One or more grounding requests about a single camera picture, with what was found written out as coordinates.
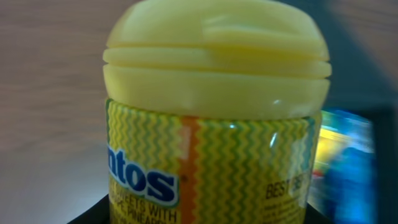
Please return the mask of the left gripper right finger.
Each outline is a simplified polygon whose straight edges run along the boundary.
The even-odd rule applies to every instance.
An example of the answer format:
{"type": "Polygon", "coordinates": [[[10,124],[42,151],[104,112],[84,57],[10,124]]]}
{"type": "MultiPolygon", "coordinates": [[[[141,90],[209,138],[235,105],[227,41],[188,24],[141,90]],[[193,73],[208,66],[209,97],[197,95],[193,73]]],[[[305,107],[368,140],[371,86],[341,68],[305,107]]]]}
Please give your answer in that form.
{"type": "Polygon", "coordinates": [[[308,204],[306,209],[306,224],[333,224],[333,222],[308,204]]]}

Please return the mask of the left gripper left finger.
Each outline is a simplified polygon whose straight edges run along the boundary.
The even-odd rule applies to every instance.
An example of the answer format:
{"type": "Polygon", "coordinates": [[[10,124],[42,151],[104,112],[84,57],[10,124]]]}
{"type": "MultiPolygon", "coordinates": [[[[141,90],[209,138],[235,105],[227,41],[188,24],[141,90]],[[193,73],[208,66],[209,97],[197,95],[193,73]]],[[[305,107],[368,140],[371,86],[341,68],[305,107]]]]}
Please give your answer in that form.
{"type": "Polygon", "coordinates": [[[67,224],[109,224],[108,195],[67,224]]]}

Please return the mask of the blue wafer bar wrapper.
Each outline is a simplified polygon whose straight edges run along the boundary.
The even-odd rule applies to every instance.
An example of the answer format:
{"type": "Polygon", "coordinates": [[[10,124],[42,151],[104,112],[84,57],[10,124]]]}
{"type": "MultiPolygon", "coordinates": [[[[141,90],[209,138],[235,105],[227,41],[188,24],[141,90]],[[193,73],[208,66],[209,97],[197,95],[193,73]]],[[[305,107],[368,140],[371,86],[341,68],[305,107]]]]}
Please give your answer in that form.
{"type": "Polygon", "coordinates": [[[376,211],[376,155],[373,125],[343,110],[322,113],[322,126],[349,137],[324,176],[312,173],[308,203],[333,223],[374,224],[376,211]]]}

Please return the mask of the yellow Mentos bottle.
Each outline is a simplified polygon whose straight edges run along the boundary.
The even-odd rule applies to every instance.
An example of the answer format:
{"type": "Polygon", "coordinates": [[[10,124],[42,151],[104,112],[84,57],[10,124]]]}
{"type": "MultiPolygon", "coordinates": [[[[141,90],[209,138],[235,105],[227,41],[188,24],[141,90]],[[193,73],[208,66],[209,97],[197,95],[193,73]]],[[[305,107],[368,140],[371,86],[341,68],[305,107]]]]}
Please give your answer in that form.
{"type": "Polygon", "coordinates": [[[111,223],[304,222],[331,75],[307,13],[140,1],[103,59],[111,223]]]}

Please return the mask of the yellow Hacks candy bag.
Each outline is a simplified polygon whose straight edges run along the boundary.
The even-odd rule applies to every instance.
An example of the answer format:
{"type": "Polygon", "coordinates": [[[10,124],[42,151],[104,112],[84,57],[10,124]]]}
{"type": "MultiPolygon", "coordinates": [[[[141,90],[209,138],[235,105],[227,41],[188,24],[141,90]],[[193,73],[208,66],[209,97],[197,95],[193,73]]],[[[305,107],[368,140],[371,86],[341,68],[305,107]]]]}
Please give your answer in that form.
{"type": "Polygon", "coordinates": [[[324,173],[330,167],[331,161],[346,147],[348,140],[349,137],[344,134],[321,128],[313,175],[324,176],[324,173]]]}

